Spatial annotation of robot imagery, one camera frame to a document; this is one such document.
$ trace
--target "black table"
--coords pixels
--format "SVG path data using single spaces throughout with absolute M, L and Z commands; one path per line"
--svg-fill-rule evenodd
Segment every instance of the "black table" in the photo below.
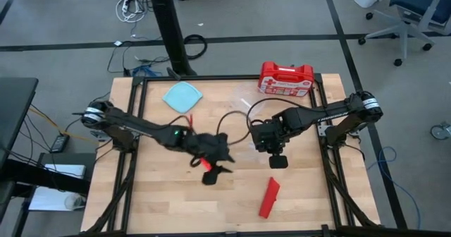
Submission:
M 8 158 L 35 95 L 37 83 L 36 78 L 0 78 L 0 222 L 11 197 L 28 198 L 34 186 L 59 188 L 84 195 L 89 190 L 90 182 L 86 179 L 54 173 Z

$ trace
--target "red first aid case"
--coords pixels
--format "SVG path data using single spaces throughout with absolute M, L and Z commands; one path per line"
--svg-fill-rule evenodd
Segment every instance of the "red first aid case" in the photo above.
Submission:
M 314 82 L 313 67 L 279 66 L 265 61 L 261 67 L 259 89 L 261 92 L 287 96 L 305 96 Z

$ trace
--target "light blue cloth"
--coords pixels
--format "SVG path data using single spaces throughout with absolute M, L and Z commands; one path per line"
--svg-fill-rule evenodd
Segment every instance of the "light blue cloth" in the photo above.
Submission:
M 179 82 L 163 96 L 163 101 L 177 112 L 184 114 L 201 98 L 202 93 L 194 86 L 186 82 Z

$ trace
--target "wooden table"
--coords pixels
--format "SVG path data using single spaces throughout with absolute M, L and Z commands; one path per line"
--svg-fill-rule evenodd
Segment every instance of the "wooden table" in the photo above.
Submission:
M 131 82 L 131 78 L 116 78 L 111 88 L 110 100 L 124 111 L 127 110 Z M 345 98 L 338 74 L 323 74 L 323 82 L 329 102 Z M 233 110 L 230 101 L 236 97 L 235 88 L 243 83 L 256 85 L 257 81 L 197 80 L 189 83 L 204 95 L 189 112 L 194 116 L 194 128 L 198 133 L 215 133 L 220 117 Z M 152 81 L 148 84 L 144 119 L 164 124 L 179 115 L 161 99 L 174 84 L 175 81 Z M 139 98 L 140 89 L 137 91 L 135 114 Z M 308 97 L 284 98 L 311 106 Z M 255 118 L 269 119 L 287 107 L 291 106 L 285 102 L 268 101 Z M 187 126 L 185 120 L 179 120 L 177 124 Z M 247 131 L 244 116 L 228 116 L 221 125 L 221 131 L 229 134 L 229 141 L 241 138 Z M 151 138 L 141 138 L 128 233 L 314 230 L 320 229 L 322 224 L 333 228 L 316 128 L 312 126 L 286 145 L 283 154 L 288 157 L 287 169 L 270 169 L 269 154 L 258 153 L 250 145 L 251 141 L 249 136 L 244 142 L 230 147 L 236 163 L 223 165 L 232 169 L 233 174 L 221 174 L 216 185 L 204 186 L 201 184 L 204 168 L 191 168 L 190 155 L 170 152 Z M 351 138 L 347 143 L 359 146 Z M 110 148 L 107 145 L 97 156 Z M 348 147 L 340 149 L 340 155 L 350 195 L 368 217 L 378 223 L 362 156 Z M 82 230 L 93 225 L 109 203 L 117 163 L 118 153 L 115 152 L 97 162 Z M 280 183 L 280 192 L 270 217 L 262 219 L 258 216 L 259 207 L 271 176 Z M 339 195 L 338 202 L 342 221 L 346 222 Z M 116 228 L 119 227 L 122 209 L 123 204 L 118 209 Z

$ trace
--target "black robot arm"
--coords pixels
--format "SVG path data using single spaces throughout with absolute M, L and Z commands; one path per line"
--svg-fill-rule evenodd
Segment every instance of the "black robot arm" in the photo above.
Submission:
M 202 178 L 205 185 L 216 183 L 221 172 L 231 172 L 222 166 L 217 166 L 218 161 L 235 162 L 229 155 L 227 135 L 219 133 L 212 135 L 208 133 L 196 134 L 187 126 L 159 125 L 127 114 L 114 107 L 112 103 L 91 102 L 81 119 L 83 125 L 88 128 L 102 130 L 113 139 L 113 146 L 124 152 L 134 152 L 137 140 L 135 131 L 140 135 L 149 136 L 158 144 L 168 150 L 186 152 L 193 156 L 190 166 L 200 165 L 201 160 L 208 162 L 209 169 Z
M 346 116 L 340 124 L 325 130 L 328 146 L 339 147 L 344 144 L 348 133 L 365 128 L 367 123 L 378 121 L 382 115 L 382 110 L 371 93 L 357 92 L 326 107 L 290 107 L 258 124 L 252 124 L 256 123 L 253 121 L 249 125 L 249 131 L 255 149 L 273 155 L 269 162 L 271 168 L 286 168 L 287 159 L 280 156 L 285 144 L 310 126 Z

